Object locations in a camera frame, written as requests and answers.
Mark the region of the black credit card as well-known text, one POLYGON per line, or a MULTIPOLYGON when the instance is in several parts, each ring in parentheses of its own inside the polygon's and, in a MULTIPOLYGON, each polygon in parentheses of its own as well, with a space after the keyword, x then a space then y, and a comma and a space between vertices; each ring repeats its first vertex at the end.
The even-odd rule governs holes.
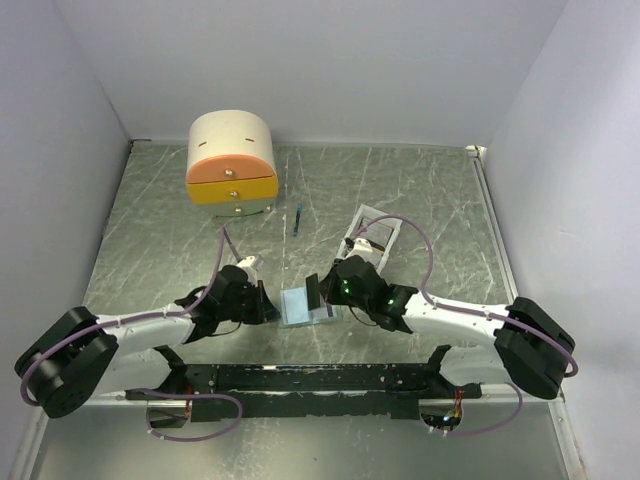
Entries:
POLYGON ((317 273, 312 274, 305 279, 305 290, 308 310, 313 311, 319 309, 321 307, 322 295, 320 293, 317 273))

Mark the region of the mint green card holder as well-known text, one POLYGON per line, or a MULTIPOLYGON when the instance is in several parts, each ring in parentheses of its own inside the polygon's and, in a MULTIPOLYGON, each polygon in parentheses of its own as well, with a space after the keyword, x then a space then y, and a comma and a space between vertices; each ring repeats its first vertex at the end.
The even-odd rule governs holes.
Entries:
MULTIPOLYGON (((281 326, 284 328, 307 327, 323 323, 334 322, 342 319, 342 312, 336 310, 336 317, 323 322, 314 322, 310 311, 307 308, 307 298, 305 287, 286 289, 280 292, 281 302, 281 326)), ((329 305, 323 300, 321 306, 329 305)))

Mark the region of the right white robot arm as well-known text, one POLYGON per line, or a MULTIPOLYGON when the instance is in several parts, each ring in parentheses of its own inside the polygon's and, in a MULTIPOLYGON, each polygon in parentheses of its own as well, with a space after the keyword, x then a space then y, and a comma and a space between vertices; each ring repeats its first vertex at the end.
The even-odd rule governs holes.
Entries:
POLYGON ((362 310, 384 330, 456 337, 491 352, 485 361, 446 352, 424 374, 425 388, 435 397, 448 396, 458 384, 511 381, 532 396, 553 400, 562 381, 577 373, 573 338, 526 297, 510 305, 425 298, 414 287, 385 282, 360 256, 335 260, 319 292, 331 305, 362 310))

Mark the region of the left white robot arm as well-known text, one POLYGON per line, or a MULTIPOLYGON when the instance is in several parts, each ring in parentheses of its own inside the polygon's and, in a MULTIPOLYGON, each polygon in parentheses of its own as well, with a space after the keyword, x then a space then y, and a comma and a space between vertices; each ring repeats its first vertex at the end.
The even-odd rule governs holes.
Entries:
POLYGON ((119 391, 173 399, 187 391, 188 366, 176 346, 210 338, 224 322, 261 325, 279 317, 254 268, 226 265, 208 285, 161 309, 116 316, 74 307, 19 357, 14 370, 24 402, 51 419, 119 391))

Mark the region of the blue pen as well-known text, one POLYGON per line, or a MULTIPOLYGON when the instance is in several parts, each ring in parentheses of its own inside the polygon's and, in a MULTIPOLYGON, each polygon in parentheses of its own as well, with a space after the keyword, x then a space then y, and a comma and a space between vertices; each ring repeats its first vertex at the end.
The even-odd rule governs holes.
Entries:
POLYGON ((303 210, 303 203, 299 202, 297 204, 297 207, 296 207, 296 212, 295 212, 295 217, 294 217, 294 225, 293 225, 293 230, 292 230, 292 236, 294 238, 298 237, 298 235, 299 235, 299 228, 300 228, 302 210, 303 210))

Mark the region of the white plastic tray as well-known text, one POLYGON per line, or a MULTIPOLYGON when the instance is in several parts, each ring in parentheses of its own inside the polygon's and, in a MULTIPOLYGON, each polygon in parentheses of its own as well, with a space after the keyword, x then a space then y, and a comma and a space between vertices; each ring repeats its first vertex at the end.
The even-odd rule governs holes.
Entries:
POLYGON ((340 243, 336 259, 344 260, 354 255, 369 261, 380 274, 389 259, 389 255, 397 240, 402 221, 396 218, 384 218, 375 222, 385 213, 361 204, 340 243))

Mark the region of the black base bar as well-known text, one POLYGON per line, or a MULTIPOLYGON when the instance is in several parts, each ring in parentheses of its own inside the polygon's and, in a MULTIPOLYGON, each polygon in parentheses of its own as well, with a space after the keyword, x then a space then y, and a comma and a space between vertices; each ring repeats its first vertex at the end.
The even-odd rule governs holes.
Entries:
POLYGON ((224 394, 245 418, 382 415, 419 417, 421 401, 450 403, 456 392, 478 399, 477 383, 461 387, 428 363, 257 365, 190 364, 157 388, 167 394, 224 394))

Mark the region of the beige mini drawer cabinet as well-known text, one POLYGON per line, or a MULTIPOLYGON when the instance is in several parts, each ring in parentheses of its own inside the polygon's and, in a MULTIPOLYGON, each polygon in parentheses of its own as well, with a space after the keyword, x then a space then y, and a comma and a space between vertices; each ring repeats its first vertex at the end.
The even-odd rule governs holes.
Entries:
POLYGON ((212 217, 271 210, 279 180, 265 121, 242 110, 197 118, 189 130, 185 184, 192 203, 212 217))

